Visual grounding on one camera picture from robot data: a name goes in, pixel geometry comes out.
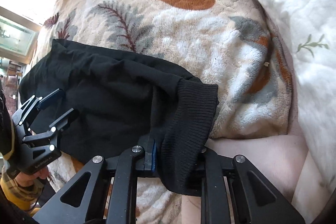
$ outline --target black garment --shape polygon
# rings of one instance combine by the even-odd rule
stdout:
[[[213,125],[217,85],[162,59],[59,39],[23,78],[21,101],[57,88],[66,98],[41,111],[32,130],[44,132],[71,107],[79,110],[60,148],[83,163],[120,155],[150,132],[162,182],[191,194],[187,180]]]

